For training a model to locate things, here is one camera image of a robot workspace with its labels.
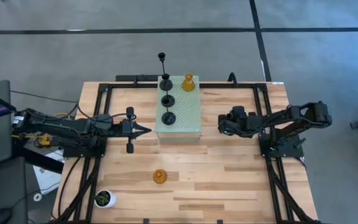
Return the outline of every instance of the wooden table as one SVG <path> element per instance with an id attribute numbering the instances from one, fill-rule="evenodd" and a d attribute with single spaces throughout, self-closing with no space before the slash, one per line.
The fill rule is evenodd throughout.
<path id="1" fill-rule="evenodd" d="M 86 114 L 93 114 L 99 84 L 84 83 L 80 106 Z M 285 109 L 288 98 L 284 85 L 267 83 L 267 86 L 273 112 Z M 151 223 L 216 223 L 219 219 L 224 223 L 275 222 L 257 135 L 252 139 L 239 138 L 219 134 L 217 129 L 218 115 L 228 113 L 233 106 L 242 105 L 246 112 L 256 111 L 252 90 L 206 88 L 200 94 L 202 133 L 198 142 L 159 142 L 152 131 L 134 141 L 134 154 L 126 154 L 127 139 L 109 139 L 96 190 L 112 190 L 117 202 L 113 208 L 94 206 L 93 223 L 142 223 L 144 218 L 149 218 Z M 137 122 L 155 129 L 157 101 L 157 91 L 153 88 L 114 89 L 109 114 L 124 113 L 128 106 L 133 106 Z M 70 158 L 65 162 L 58 196 L 75 160 Z M 62 210 L 78 191 L 83 161 L 77 163 L 68 179 Z M 306 214 L 317 219 L 305 168 L 292 158 L 284 158 L 283 163 L 290 193 Z M 167 171 L 164 184 L 153 181 L 156 169 Z M 58 196 L 54 216 L 57 216 Z M 279 198 L 286 219 L 281 193 Z M 87 203 L 88 195 L 83 200 L 81 218 L 85 218 Z"/>

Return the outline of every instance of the perforated board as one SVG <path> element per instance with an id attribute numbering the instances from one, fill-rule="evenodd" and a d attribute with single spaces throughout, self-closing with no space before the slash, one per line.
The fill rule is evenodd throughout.
<path id="1" fill-rule="evenodd" d="M 201 103 L 200 103 L 200 81 L 198 76 L 193 77 L 196 87 L 193 91 L 185 91 L 181 84 L 185 76 L 171 76 L 173 84 L 169 95 L 175 98 L 175 104 L 168 108 L 176 116 L 176 121 L 172 125 L 162 123 L 161 117 L 167 112 L 167 108 L 162 106 L 161 99 L 167 94 L 166 91 L 157 87 L 157 116 L 155 118 L 155 131 L 157 133 L 200 133 L 201 132 Z"/>

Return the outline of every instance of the gray floor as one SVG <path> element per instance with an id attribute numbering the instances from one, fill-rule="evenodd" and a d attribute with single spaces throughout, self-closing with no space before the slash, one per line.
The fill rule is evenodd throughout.
<path id="1" fill-rule="evenodd" d="M 358 27 L 358 1 L 256 0 L 261 26 Z M 115 29 L 159 27 L 252 27 L 246 0 L 8 0 L 0 1 L 0 29 Z M 272 80 L 285 82 L 290 103 L 322 100 L 334 124 L 309 130 L 304 150 L 319 219 L 358 223 L 357 33 L 263 34 Z M 115 75 L 160 72 L 158 52 L 167 54 L 172 75 L 193 72 L 202 80 L 262 81 L 254 33 L 0 35 L 0 80 L 13 90 L 76 100 L 84 81 Z M 45 113 L 72 105 L 13 94 L 19 109 Z M 37 188 L 28 169 L 28 191 Z M 29 217 L 49 218 L 54 193 L 29 200 Z"/>

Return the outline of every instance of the orange chess piece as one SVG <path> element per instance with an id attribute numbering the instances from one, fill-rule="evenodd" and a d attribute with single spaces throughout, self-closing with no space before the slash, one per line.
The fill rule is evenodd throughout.
<path id="1" fill-rule="evenodd" d="M 153 180 L 158 184 L 164 183 L 165 181 L 167 181 L 167 172 L 165 172 L 164 170 L 154 171 Z"/>
<path id="2" fill-rule="evenodd" d="M 181 84 L 181 87 L 185 91 L 193 91 L 196 87 L 196 84 L 193 81 L 193 75 L 191 73 L 187 73 L 185 75 L 185 81 Z"/>

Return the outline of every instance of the black floor stripe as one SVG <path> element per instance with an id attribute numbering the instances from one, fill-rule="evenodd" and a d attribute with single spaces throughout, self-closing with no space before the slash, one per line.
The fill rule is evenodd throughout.
<path id="1" fill-rule="evenodd" d="M 262 28 L 262 32 L 358 32 L 358 27 Z"/>
<path id="2" fill-rule="evenodd" d="M 171 34 L 171 33 L 230 33 L 254 32 L 254 28 L 157 28 L 157 29 L 85 29 L 85 30 L 0 30 L 0 34 Z"/>
<path id="3" fill-rule="evenodd" d="M 259 55 L 260 55 L 260 59 L 263 62 L 265 81 L 271 82 L 272 77 L 270 75 L 269 64 L 267 63 L 265 44 L 264 44 L 264 40 L 262 37 L 262 32 L 260 30 L 260 24 L 259 24 L 258 12 L 256 10 L 255 0 L 249 0 L 249 4 L 251 7 L 251 12 L 252 12 L 252 19 L 254 20 L 254 25 L 255 25 L 255 33 L 256 33 L 256 40 L 258 42 Z"/>

